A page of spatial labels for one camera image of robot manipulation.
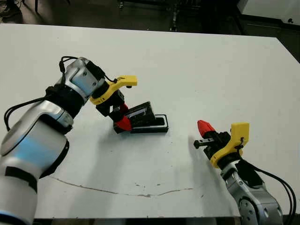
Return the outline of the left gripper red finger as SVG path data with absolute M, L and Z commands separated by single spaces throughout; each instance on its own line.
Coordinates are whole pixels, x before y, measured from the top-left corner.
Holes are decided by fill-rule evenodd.
M 125 113 L 127 112 L 128 112 L 128 107 L 126 104 L 122 104 L 119 106 L 117 111 L 118 118 L 116 120 L 116 125 L 122 130 L 131 131 L 132 130 L 131 121 L 125 115 Z

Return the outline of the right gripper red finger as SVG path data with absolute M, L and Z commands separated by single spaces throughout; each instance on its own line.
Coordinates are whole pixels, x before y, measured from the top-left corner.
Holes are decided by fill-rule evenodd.
M 210 123 L 206 121 L 199 120 L 197 126 L 201 137 L 204 137 L 204 135 L 210 131 Z
M 199 133 L 201 135 L 204 135 L 210 131 L 215 131 L 215 129 L 211 126 L 211 124 L 204 120 L 199 120 Z

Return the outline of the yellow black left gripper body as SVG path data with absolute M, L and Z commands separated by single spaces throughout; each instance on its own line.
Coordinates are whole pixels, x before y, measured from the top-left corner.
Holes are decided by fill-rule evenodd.
M 113 121 L 120 121 L 128 110 L 120 88 L 136 85 L 137 78 L 134 75 L 120 76 L 114 79 L 113 82 L 104 81 L 104 83 L 93 92 L 90 101 L 103 116 L 109 116 Z

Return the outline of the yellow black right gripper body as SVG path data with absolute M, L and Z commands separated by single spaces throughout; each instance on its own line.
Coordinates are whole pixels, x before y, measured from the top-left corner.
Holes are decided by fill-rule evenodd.
M 224 168 L 230 162 L 238 160 L 242 148 L 249 141 L 249 123 L 240 122 L 231 125 L 230 132 L 207 132 L 201 140 L 194 141 L 196 149 L 204 147 L 204 153 L 215 168 Z

